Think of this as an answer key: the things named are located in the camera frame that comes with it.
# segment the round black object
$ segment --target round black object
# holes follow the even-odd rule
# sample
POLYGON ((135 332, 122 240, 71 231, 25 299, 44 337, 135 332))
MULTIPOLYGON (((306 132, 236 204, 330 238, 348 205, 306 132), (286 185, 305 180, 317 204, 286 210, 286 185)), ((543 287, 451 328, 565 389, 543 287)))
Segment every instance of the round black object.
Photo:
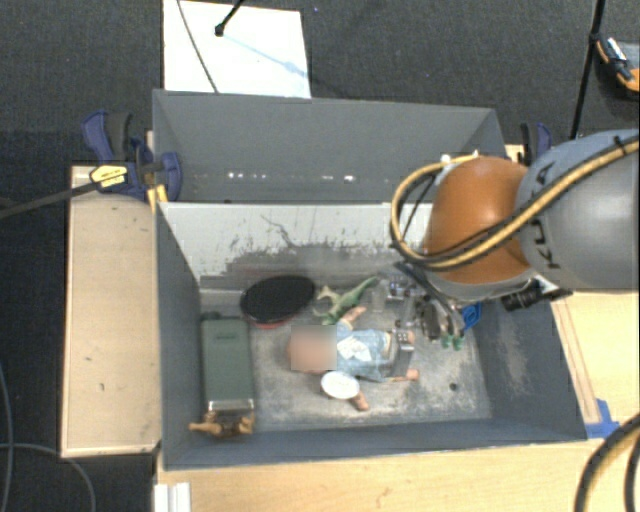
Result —
POLYGON ((270 277, 244 291, 240 309, 259 327, 276 327, 307 306, 315 289, 313 281, 306 277, 270 277))

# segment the black floor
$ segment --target black floor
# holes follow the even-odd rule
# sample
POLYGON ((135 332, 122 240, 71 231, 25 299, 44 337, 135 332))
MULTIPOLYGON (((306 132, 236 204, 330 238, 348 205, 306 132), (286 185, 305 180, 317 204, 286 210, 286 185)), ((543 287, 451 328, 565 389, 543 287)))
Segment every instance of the black floor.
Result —
MULTIPOLYGON (((303 12, 314 96, 494 107, 507 142, 518 142, 525 120, 544 122, 556 142, 567 139, 592 2, 248 4, 303 12)), ((78 126, 98 108, 133 112, 135 132, 151 126, 150 91, 162 85, 161 22, 160 0, 0 2, 0 197, 24 201, 62 189, 72 160, 91 157, 78 126)), ((637 0, 609 0, 604 28, 637 42, 637 0)), ((621 127, 638 127, 638 104, 615 98, 592 75, 581 133, 621 127)), ((63 205, 0 221, 0 363, 16 440, 52 448, 60 410, 64 241, 63 205)), ((148 510, 149 457, 82 464, 99 510, 148 510)), ((81 511, 88 500, 67 466, 18 453, 9 510, 81 511)))

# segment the toy figure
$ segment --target toy figure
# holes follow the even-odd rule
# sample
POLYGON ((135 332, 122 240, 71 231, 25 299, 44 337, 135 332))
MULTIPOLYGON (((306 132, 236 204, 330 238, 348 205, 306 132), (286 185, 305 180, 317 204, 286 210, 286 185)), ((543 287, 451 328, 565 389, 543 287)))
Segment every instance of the toy figure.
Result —
POLYGON ((318 294, 318 300, 329 298, 332 306, 326 313, 315 312, 316 316, 322 317, 322 325, 334 325, 342 315, 344 315, 351 308, 360 304, 360 298, 365 290, 378 282, 377 277, 370 277, 365 279, 355 288, 352 288, 342 295, 331 291, 328 286, 325 286, 320 290, 318 294))
MULTIPOLYGON (((292 370, 312 374, 337 370, 373 382, 418 380, 419 372, 413 368, 405 367, 400 375, 395 374, 396 358, 402 348, 413 348, 414 333, 404 330, 355 330, 353 323, 365 311, 366 308, 363 306, 352 308, 337 321, 334 343, 314 343, 314 340, 304 335, 305 331, 302 331, 303 334, 292 331, 287 345, 292 370)), ((369 409, 362 391, 359 391, 351 402, 359 411, 369 409)))

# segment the blue tape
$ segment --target blue tape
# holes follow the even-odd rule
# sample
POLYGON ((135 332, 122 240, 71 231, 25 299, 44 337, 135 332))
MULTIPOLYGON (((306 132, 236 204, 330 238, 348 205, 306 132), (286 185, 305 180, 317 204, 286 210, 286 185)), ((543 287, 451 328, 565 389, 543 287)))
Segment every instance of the blue tape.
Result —
POLYGON ((611 419, 611 413, 609 412, 607 402, 600 400, 599 398, 596 398, 596 402, 598 404, 598 409, 600 410, 602 421, 600 423, 589 423, 584 426, 589 439, 609 437, 611 433, 620 426, 620 422, 613 421, 611 419))
POLYGON ((464 320, 464 329, 471 329, 474 325, 476 325, 480 321, 480 317, 482 317, 482 304, 476 302, 471 306, 466 306, 462 308, 462 319, 464 320))

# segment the clamp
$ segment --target clamp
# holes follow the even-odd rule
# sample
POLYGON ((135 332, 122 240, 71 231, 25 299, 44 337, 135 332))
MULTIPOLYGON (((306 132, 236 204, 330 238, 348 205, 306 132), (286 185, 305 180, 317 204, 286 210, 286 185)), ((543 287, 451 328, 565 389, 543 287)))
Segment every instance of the clamp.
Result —
POLYGON ((605 37, 602 34, 598 34, 594 40, 596 50, 608 73, 614 76, 632 97, 637 98, 640 91, 638 63, 632 63, 627 59, 622 48, 613 37, 605 37))
POLYGON ((100 164, 90 173, 91 181, 100 192, 124 194, 143 202, 148 191, 163 184, 169 201, 175 201, 182 186, 178 155, 163 153, 154 162, 149 146, 139 137, 129 137, 130 121, 128 112, 98 110, 82 122, 85 144, 100 164))

